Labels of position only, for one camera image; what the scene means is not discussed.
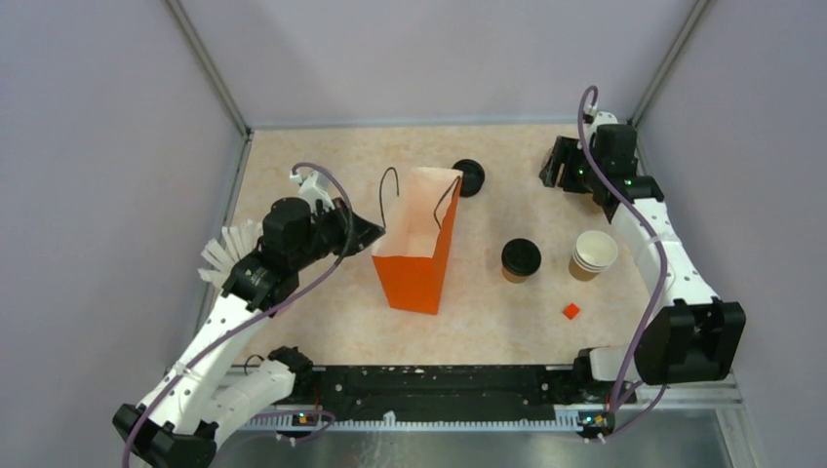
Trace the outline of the orange paper bag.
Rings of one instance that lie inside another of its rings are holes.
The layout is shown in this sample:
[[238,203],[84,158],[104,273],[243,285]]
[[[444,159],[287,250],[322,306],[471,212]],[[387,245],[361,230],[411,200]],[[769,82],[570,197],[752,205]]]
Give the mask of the orange paper bag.
[[439,312],[461,188],[462,172],[456,169],[402,171],[400,193],[385,210],[385,234],[372,247],[390,307]]

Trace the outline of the single black cup lid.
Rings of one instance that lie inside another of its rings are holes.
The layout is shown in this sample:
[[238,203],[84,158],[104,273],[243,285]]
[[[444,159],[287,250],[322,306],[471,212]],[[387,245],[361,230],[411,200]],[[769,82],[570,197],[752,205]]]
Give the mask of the single black cup lid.
[[508,241],[501,251],[502,267],[518,277],[533,275],[542,262],[541,251],[531,240],[515,238]]

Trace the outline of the single brown paper cup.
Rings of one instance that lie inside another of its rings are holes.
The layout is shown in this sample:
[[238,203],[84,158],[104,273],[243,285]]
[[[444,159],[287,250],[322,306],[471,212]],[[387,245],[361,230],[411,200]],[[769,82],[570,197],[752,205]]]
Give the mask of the single brown paper cup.
[[510,271],[509,269],[507,269],[505,267],[502,268],[501,273],[502,273],[503,278],[506,281],[508,281],[510,283],[513,283],[513,284],[525,283],[527,281],[527,279],[531,276],[531,275],[521,275],[521,274],[513,273],[512,271]]

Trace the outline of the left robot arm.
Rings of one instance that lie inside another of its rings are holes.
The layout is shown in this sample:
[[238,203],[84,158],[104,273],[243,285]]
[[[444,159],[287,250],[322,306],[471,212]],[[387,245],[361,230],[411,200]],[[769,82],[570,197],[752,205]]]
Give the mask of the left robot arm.
[[311,394],[309,362],[294,349],[220,390],[235,358],[267,322],[319,287],[351,255],[385,233],[346,200],[328,206],[280,199],[261,221],[223,228],[200,270],[219,296],[206,321],[162,381],[112,423],[124,440],[124,467],[208,467],[221,446],[266,407]]

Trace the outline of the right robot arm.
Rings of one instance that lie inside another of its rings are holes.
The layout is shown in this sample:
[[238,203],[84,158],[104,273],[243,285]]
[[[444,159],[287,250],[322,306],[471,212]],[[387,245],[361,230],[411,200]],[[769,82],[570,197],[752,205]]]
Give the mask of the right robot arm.
[[547,187],[588,194],[621,238],[658,302],[634,347],[625,380],[647,385],[718,381],[730,372],[746,325],[737,301],[724,301],[689,259],[650,175],[639,175],[636,130],[588,130],[594,164],[575,137],[557,137],[539,173]]

